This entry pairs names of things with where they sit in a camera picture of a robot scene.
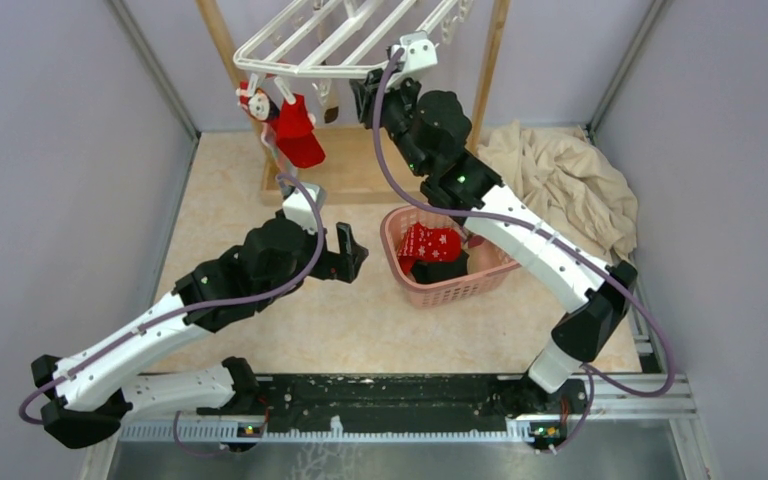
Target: white plastic drying rack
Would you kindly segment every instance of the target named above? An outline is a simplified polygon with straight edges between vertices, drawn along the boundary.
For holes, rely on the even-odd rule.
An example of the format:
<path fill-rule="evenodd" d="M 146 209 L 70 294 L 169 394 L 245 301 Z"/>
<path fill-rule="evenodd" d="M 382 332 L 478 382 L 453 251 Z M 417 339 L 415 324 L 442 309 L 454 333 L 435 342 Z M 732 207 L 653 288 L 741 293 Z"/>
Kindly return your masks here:
<path fill-rule="evenodd" d="M 355 35 L 378 9 L 385 6 L 384 0 L 293 0 L 237 49 L 233 61 L 237 68 L 249 73 L 249 94 L 254 93 L 259 81 L 266 75 L 275 75 L 275 83 L 285 98 L 287 98 L 285 92 L 289 90 L 284 88 L 282 77 L 312 78 L 320 80 L 314 87 L 320 102 L 324 102 L 328 97 L 332 79 L 364 79 L 370 71 L 384 68 L 387 64 L 386 59 L 372 65 L 360 65 L 359 62 L 420 1 L 402 0 L 366 38 L 361 40 L 354 51 L 341 61 L 335 61 L 330 58 L 331 55 Z M 472 3 L 473 0 L 437 0 L 436 7 L 417 25 L 415 31 L 424 31 L 432 37 L 436 35 L 439 27 L 440 41 L 443 44 L 449 44 L 454 38 L 458 24 L 463 23 L 469 15 Z M 300 15 L 307 14 L 302 9 L 307 5 L 310 6 L 311 15 L 306 21 L 301 22 Z M 304 60 L 298 64 L 286 63 L 284 59 L 287 54 L 340 7 L 345 9 L 346 19 L 334 28 L 327 38 L 322 39 L 322 42 Z M 295 31 L 283 41 L 275 41 L 277 32 L 287 25 Z M 273 45 L 272 51 L 263 59 L 254 58 L 255 50 L 267 43 Z M 328 65 L 322 65 L 326 59 L 331 62 Z"/>

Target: wooden base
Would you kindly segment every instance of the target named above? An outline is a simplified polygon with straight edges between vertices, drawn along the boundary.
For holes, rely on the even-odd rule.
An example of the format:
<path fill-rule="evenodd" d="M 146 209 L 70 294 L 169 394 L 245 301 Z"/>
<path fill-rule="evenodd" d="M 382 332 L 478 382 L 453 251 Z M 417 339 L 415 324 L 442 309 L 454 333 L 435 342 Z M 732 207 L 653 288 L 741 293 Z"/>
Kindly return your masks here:
<path fill-rule="evenodd" d="M 378 167 L 370 130 L 355 126 L 325 127 L 314 133 L 325 150 L 325 161 L 300 171 L 299 178 L 325 188 L 329 205 L 401 201 Z M 382 136 L 384 157 L 393 177 L 413 197 L 424 201 L 419 193 L 421 179 L 413 176 L 393 143 L 386 135 Z M 281 204 L 281 191 L 275 182 L 277 174 L 274 163 L 266 162 L 260 184 L 260 199 L 265 205 Z"/>

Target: pink plastic basket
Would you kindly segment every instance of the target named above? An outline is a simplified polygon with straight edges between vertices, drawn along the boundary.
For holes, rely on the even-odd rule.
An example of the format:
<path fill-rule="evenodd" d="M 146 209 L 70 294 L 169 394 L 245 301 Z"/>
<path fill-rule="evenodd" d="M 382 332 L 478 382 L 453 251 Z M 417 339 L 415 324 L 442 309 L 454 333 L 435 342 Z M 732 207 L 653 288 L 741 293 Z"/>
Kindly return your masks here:
<path fill-rule="evenodd" d="M 430 285 L 416 283 L 402 273 L 396 258 L 396 250 L 405 232 L 417 222 L 429 228 L 460 229 L 460 226 L 449 217 L 411 206 L 393 210 L 381 222 L 381 242 L 384 244 L 390 270 L 404 289 L 408 300 L 417 308 L 435 307 L 459 298 L 489 292 L 501 285 L 508 273 L 519 266 L 501 249 L 485 241 L 482 246 L 473 249 L 470 256 L 470 265 L 480 265 L 480 271 Z M 484 258 L 473 258 L 474 255 L 481 255 Z"/>

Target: white wall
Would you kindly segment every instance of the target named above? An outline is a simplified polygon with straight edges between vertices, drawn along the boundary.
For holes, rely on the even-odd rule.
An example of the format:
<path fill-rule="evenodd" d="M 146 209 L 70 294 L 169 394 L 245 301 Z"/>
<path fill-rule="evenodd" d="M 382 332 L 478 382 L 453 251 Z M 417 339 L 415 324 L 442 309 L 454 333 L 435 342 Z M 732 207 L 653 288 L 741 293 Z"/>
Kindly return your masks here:
<path fill-rule="evenodd" d="M 195 2 L 127 3 L 196 126 L 204 131 L 248 128 Z M 411 31 L 436 3 L 421 2 L 403 19 L 399 31 Z M 515 118 L 535 125 L 589 121 L 650 3 L 513 1 L 485 122 L 504 124 Z M 286 4 L 286 0 L 219 0 L 237 45 L 242 45 Z M 467 114 L 472 111 L 492 5 L 492 0 L 476 0 L 454 43 L 441 49 L 441 64 L 424 81 L 429 88 L 458 93 Z M 375 25 L 371 20 L 365 31 Z M 384 60 L 383 46 L 367 59 L 370 63 Z M 312 94 L 312 88 L 305 83 L 297 85 L 302 93 Z M 348 85 L 343 82 L 339 91 L 340 123 L 357 123 Z M 318 104 L 311 110 L 318 111 Z"/>
<path fill-rule="evenodd" d="M 103 2 L 0 1 L 0 479 L 77 474 L 18 419 L 30 362 L 144 308 L 189 150 Z"/>
<path fill-rule="evenodd" d="M 768 2 L 676 1 L 599 134 L 727 479 L 768 478 Z"/>

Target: beige tile floor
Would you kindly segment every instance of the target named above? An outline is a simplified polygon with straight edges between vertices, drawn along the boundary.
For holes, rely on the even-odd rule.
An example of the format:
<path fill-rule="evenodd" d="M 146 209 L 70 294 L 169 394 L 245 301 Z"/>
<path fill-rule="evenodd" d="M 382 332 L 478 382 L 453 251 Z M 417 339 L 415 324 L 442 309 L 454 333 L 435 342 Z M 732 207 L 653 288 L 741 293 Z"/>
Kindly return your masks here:
<path fill-rule="evenodd" d="M 263 158 L 256 142 L 249 133 L 202 136 L 159 295 L 274 215 L 275 208 L 258 199 Z M 309 279 L 263 313 L 188 345 L 152 370 L 202 368 L 233 355 L 262 373 L 524 371 L 563 314 L 555 298 L 520 269 L 493 292 L 415 309 L 392 277 L 379 236 L 381 219 L 398 206 L 326 204 L 326 227 L 333 232 L 335 222 L 348 222 L 370 250 L 352 285 Z M 335 248 L 336 239 L 328 240 Z M 625 322 L 594 363 L 607 371 L 640 371 Z"/>

